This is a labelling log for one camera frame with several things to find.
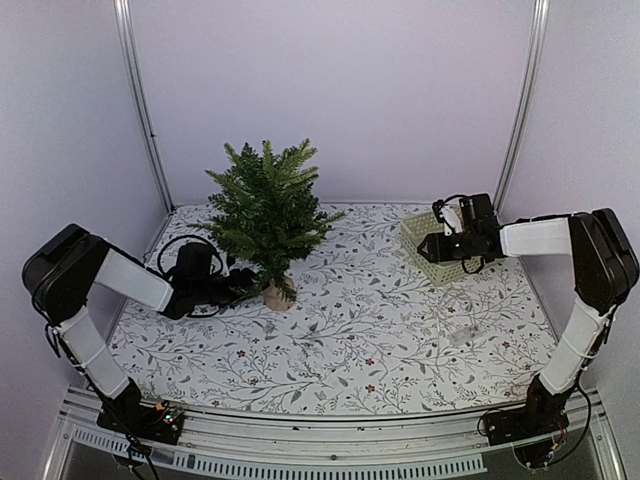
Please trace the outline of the pale green perforated basket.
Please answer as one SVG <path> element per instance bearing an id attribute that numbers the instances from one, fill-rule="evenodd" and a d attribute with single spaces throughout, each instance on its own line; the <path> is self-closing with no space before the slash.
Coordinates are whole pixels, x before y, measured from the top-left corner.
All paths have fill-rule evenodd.
<path id="1" fill-rule="evenodd" d="M 470 256 L 460 249 L 460 239 L 460 234 L 433 211 L 400 221 L 402 248 L 434 286 L 480 273 L 488 264 L 482 256 Z"/>

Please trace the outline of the small green christmas tree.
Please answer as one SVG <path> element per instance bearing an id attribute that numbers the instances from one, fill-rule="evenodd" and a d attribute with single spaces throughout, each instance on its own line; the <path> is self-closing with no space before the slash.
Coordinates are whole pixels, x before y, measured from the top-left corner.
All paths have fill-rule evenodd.
<path id="1" fill-rule="evenodd" d="M 206 174 L 219 186 L 209 196 L 213 215 L 195 225 L 231 256 L 257 267 L 242 298 L 263 297 L 273 311 L 287 311 L 297 300 L 288 272 L 291 263 L 308 258 L 345 213 L 323 210 L 313 187 L 319 168 L 308 162 L 317 148 L 306 138 L 277 153 L 264 140 L 256 150 L 224 144 L 229 167 Z"/>

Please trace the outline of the clear wire fairy lights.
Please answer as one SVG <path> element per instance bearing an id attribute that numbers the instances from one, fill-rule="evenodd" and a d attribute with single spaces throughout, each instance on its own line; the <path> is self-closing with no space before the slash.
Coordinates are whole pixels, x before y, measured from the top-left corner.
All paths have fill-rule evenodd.
<path id="1" fill-rule="evenodd" d="M 477 293 L 458 284 L 429 287 L 421 316 L 428 333 L 424 334 L 424 359 L 434 369 L 462 368 L 476 370 L 486 366 L 491 356 L 489 334 L 494 330 L 490 318 L 492 307 L 485 293 Z M 484 333 L 472 342 L 452 347 L 449 335 L 465 326 L 479 325 Z"/>

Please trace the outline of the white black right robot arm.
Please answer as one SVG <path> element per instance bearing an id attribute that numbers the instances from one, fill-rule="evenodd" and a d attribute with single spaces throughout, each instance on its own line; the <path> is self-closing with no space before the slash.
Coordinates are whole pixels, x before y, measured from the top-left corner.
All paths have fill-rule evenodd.
<path id="1" fill-rule="evenodd" d="M 488 194 L 456 195 L 458 213 L 447 200 L 432 211 L 443 224 L 430 233 L 417 253 L 430 263 L 487 263 L 506 257 L 563 255 L 572 260 L 575 302 L 560 341 L 546 366 L 527 390 L 523 408 L 490 414 L 488 428 L 497 431 L 510 421 L 527 436 L 537 436 L 563 423 L 567 399 L 581 374 L 608 339 L 617 309 L 639 280 L 639 261 L 617 218 L 609 208 L 556 214 L 514 223 L 499 223 Z"/>

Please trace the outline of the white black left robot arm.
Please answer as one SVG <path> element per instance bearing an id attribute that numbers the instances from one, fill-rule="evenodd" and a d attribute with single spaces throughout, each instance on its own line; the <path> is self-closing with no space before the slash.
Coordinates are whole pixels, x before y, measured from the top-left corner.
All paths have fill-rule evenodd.
<path id="1" fill-rule="evenodd" d="M 148 426 L 141 393 L 109 352 L 91 319 L 88 297 L 102 286 L 165 318 L 194 315 L 200 306 L 227 307 L 257 283 L 256 274 L 238 269 L 196 235 L 182 237 L 175 265 L 168 271 L 144 266 L 124 250 L 81 226 L 65 226 L 25 263 L 22 281 L 33 308 L 45 319 L 62 348 L 96 390 L 111 419 L 128 434 Z"/>

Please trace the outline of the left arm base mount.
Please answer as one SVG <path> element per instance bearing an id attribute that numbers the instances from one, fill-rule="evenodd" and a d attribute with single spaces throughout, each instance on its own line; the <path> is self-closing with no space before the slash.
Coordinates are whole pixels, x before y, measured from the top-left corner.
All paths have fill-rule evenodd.
<path id="1" fill-rule="evenodd" d="M 144 405 L 137 397 L 103 401 L 97 425 L 138 439 L 177 445 L 184 425 L 184 410 L 163 401 Z"/>

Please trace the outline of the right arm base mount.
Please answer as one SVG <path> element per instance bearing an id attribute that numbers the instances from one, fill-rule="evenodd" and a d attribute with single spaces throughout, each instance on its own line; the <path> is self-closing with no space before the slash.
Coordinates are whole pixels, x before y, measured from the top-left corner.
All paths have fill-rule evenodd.
<path id="1" fill-rule="evenodd" d="M 569 419 L 561 410 L 557 415 L 535 418 L 525 408 L 502 410 L 492 408 L 479 418 L 476 430 L 485 437 L 490 446 L 512 444 L 517 462 L 529 471 L 546 470 L 569 459 L 581 446 L 590 428 L 593 404 L 587 399 L 585 425 L 568 450 Z"/>

